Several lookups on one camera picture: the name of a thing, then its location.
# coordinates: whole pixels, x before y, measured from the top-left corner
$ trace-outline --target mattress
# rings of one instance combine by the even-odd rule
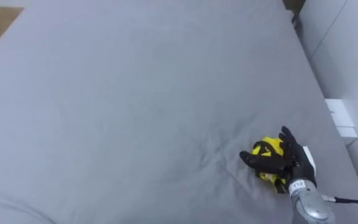
[[[239,159],[282,125],[358,198],[279,0],[34,2],[0,39],[0,223],[290,223]]]

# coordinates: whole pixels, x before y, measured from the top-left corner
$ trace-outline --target white label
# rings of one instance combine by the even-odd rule
[[[306,188],[306,183],[304,180],[297,180],[294,183],[290,184],[290,187],[288,188],[288,190],[290,191],[290,195],[292,195],[292,192],[294,190],[298,190],[298,189],[302,189],[302,188]]]

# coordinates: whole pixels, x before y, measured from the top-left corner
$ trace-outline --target yellow glove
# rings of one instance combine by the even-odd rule
[[[267,157],[282,157],[284,155],[284,151],[280,147],[280,142],[282,142],[280,139],[264,137],[263,140],[254,144],[254,149],[251,151],[251,154]],[[279,179],[276,174],[267,174],[259,170],[255,170],[255,174],[262,180],[267,180],[273,183],[278,194],[284,194],[287,192],[285,188],[285,179]]]

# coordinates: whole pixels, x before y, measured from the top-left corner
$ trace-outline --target silver robotic arm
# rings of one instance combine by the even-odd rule
[[[292,224],[335,224],[335,216],[322,196],[308,180],[298,179],[290,184]]]

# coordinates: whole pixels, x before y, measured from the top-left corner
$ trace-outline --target black cable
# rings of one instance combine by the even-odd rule
[[[334,197],[335,203],[358,203],[358,200]]]

